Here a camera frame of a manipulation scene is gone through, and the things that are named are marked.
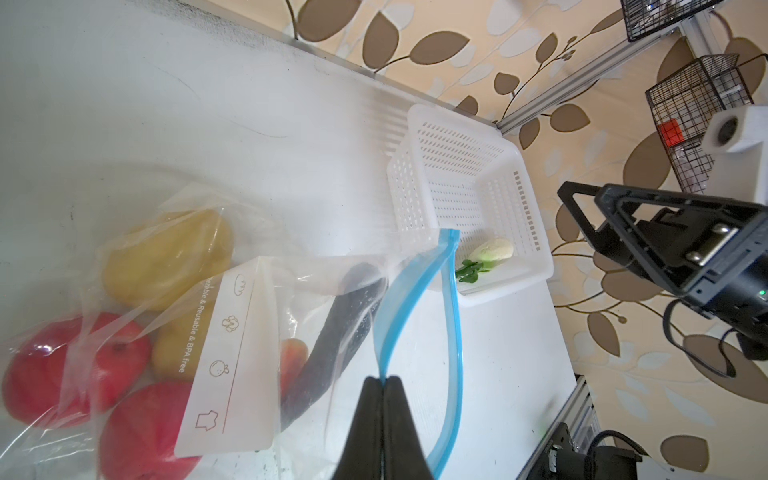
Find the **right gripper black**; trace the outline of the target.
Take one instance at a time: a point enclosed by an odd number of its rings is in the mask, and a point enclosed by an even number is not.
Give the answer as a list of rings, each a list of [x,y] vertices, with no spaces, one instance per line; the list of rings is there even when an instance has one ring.
[[[767,358],[767,207],[727,197],[566,181],[558,190],[592,248],[737,333]]]

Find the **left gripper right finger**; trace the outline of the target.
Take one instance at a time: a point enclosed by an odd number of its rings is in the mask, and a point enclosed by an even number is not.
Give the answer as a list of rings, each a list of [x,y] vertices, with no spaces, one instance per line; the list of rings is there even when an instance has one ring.
[[[399,377],[389,377],[384,383],[382,413],[382,478],[432,480]]]

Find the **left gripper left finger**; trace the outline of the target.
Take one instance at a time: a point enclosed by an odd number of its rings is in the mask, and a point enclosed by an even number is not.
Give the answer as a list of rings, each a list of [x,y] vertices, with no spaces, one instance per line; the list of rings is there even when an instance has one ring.
[[[383,386],[367,377],[333,480],[380,479],[383,445]]]

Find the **red yellow toy mango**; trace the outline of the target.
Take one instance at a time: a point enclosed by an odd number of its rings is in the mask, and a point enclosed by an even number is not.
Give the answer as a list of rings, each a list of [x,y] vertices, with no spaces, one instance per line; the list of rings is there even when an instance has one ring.
[[[307,345],[300,339],[290,338],[281,343],[280,393],[284,398],[291,384],[301,373],[309,356]]]

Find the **dark toy eggplant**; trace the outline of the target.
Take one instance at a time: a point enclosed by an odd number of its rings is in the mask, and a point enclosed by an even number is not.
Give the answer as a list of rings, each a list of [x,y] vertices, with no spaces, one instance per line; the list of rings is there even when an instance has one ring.
[[[288,429],[346,370],[374,323],[388,280],[369,264],[354,266],[342,279],[347,293],[335,297],[307,362],[282,393],[281,429]]]

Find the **clear zip top bag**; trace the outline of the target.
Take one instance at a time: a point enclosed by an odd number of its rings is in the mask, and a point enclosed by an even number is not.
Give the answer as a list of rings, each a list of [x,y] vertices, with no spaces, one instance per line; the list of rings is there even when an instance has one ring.
[[[107,256],[120,239],[171,212],[217,210],[230,223],[229,268],[197,283],[162,311],[114,300],[102,281]],[[81,316],[89,332],[102,312],[117,314],[118,328],[136,322],[151,342],[178,316],[211,308],[212,316],[192,382],[179,436],[178,458],[199,456],[185,479],[332,479],[367,377],[403,383],[433,479],[452,453],[463,403],[463,358],[454,277],[459,233],[432,229],[423,242],[373,233],[358,256],[311,256],[296,248],[273,216],[203,185],[191,184],[145,220],[92,249],[83,271],[67,283],[69,299],[35,283],[29,311],[5,309],[3,321],[21,326],[1,342],[1,475],[5,479],[106,479],[99,441],[114,408],[153,383],[149,363],[131,390],[83,424],[46,429],[12,418],[2,380],[18,348],[45,326]],[[290,338],[309,354],[336,296],[349,291],[343,277],[369,263],[388,280],[374,323],[358,352],[329,390],[291,426],[281,429],[280,351]]]

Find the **yellow toy potato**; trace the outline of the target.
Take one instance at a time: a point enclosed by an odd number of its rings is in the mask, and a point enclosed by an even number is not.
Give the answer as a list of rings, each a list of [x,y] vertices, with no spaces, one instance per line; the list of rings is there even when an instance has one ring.
[[[211,308],[202,308],[184,313],[159,329],[151,356],[157,379],[193,381],[211,316]]]
[[[233,250],[232,227],[219,211],[165,213],[111,249],[103,285],[124,305],[162,311],[197,283],[226,271]]]

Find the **red toy tomato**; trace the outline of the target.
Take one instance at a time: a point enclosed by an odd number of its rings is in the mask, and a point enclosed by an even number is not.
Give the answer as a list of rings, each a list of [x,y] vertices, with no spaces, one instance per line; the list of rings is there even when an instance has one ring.
[[[185,479],[199,456],[178,458],[174,449],[192,385],[158,382],[134,391],[110,414],[99,441],[106,479]]]

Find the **red toy apple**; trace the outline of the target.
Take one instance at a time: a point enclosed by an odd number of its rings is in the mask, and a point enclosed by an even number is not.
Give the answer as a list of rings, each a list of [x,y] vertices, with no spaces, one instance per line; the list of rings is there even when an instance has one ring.
[[[10,416],[46,429],[74,427],[114,407],[139,380],[151,342],[129,321],[102,312],[91,330],[81,316],[53,322],[21,345],[2,380]]]

